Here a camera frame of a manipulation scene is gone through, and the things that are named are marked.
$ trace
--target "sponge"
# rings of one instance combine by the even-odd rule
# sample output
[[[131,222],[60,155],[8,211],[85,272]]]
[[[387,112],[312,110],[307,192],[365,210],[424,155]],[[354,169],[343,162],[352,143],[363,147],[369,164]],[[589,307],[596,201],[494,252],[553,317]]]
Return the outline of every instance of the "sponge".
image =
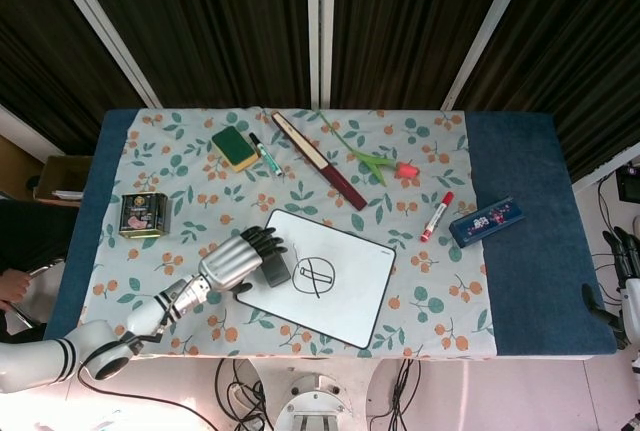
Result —
[[[235,126],[227,126],[219,133],[214,134],[211,140],[236,173],[258,160],[254,149],[245,141]]]

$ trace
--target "blue cloth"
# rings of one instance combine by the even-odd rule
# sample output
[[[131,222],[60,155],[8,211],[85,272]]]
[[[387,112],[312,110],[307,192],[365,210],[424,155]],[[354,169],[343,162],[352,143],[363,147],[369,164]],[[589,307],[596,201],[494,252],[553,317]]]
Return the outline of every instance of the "blue cloth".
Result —
[[[136,112],[115,110],[105,117],[45,338],[60,338],[78,322]],[[582,283],[599,292],[552,117],[474,112],[466,121],[478,206],[510,195],[527,216],[483,241],[498,355],[615,352],[613,334],[582,302]]]
[[[512,196],[525,214],[483,240],[498,355],[614,353],[582,301],[583,283],[600,293],[552,116],[473,112],[466,123],[478,207]]]

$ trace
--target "red marker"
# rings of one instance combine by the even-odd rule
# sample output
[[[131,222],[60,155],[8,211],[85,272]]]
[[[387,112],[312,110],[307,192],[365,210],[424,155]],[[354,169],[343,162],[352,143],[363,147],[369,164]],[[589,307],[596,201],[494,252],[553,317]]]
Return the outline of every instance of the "red marker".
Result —
[[[436,209],[435,214],[429,220],[427,227],[424,228],[424,233],[422,233],[422,236],[420,236],[420,241],[422,241],[423,243],[429,241],[429,238],[438,226],[440,219],[442,219],[442,215],[444,214],[447,207],[449,207],[449,205],[451,204],[451,201],[453,201],[453,193],[449,191],[444,195],[444,198],[442,198],[442,202],[438,205],[438,209]]]

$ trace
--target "person's hand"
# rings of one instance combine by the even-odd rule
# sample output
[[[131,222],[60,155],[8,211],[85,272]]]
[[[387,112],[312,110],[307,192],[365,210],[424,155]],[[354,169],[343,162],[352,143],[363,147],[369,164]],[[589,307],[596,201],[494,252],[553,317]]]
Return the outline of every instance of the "person's hand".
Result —
[[[27,293],[31,277],[22,271],[7,269],[0,275],[0,309],[9,310],[7,303],[19,303]]]

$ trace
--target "blue pencil case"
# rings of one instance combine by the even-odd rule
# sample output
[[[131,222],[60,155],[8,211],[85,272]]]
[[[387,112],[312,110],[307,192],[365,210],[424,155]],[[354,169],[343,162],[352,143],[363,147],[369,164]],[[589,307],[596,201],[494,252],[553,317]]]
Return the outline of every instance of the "blue pencil case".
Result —
[[[449,225],[451,235],[464,248],[507,226],[524,219],[524,214],[513,198],[508,197],[475,213],[456,219]]]

